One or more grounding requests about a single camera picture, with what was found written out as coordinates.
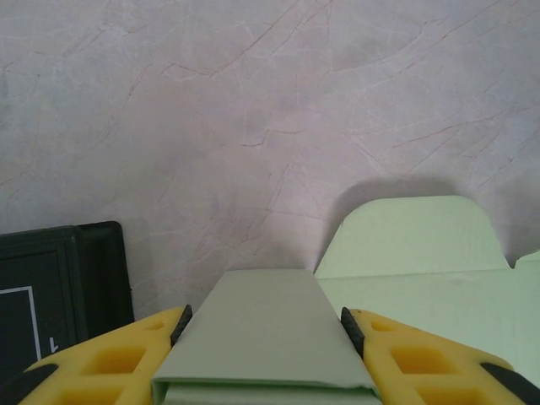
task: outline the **white line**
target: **white line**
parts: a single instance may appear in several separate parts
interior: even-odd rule
[[[40,337],[37,332],[37,320],[35,319],[34,295],[32,294],[32,286],[28,287],[28,297],[30,299],[30,314],[32,314],[32,326],[34,327],[34,342],[35,354],[37,359],[41,360]]]
[[[16,289],[0,289],[0,294],[18,293],[19,291],[28,291],[32,287],[18,287]]]
[[[34,295],[32,294],[32,286],[29,285],[27,287],[17,287],[16,289],[0,289],[0,294],[19,293],[21,291],[28,292],[28,300],[30,302],[30,315],[32,316],[32,328],[34,329],[35,355],[38,360],[41,360],[40,336],[37,332],[37,320],[35,318]]]

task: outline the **yellow plastic part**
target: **yellow plastic part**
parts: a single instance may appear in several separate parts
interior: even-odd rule
[[[58,369],[20,405],[149,405],[150,380],[170,352],[183,308],[164,310],[29,367]]]
[[[512,370],[503,359],[365,310],[351,314],[384,405],[523,404],[480,366]]]

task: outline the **pale green cardboard box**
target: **pale green cardboard box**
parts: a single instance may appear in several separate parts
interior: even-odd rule
[[[336,312],[365,309],[480,348],[540,385],[540,253],[511,269],[471,200],[369,202],[343,221],[316,277]]]

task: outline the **black box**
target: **black box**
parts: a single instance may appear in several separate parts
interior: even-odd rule
[[[38,359],[130,322],[117,222],[0,236],[0,385]]]

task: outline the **black rubber pad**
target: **black rubber pad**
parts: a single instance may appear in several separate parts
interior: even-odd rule
[[[178,338],[184,332],[184,329],[186,329],[187,324],[189,321],[193,318],[193,311],[191,305],[186,305],[186,308],[184,308],[184,311],[182,312],[182,315],[180,316],[180,319],[178,320],[178,323],[176,324],[175,330],[172,331],[170,335],[170,346],[173,347],[176,342],[178,341]]]
[[[343,325],[345,332],[348,334],[348,338],[351,339],[354,348],[363,359],[365,336],[348,308],[343,307],[341,309],[341,324]]]
[[[523,375],[492,363],[482,363],[481,366],[526,405],[540,404],[540,389]]]
[[[17,405],[57,368],[56,364],[45,364],[7,380],[0,386],[0,403],[2,405]]]

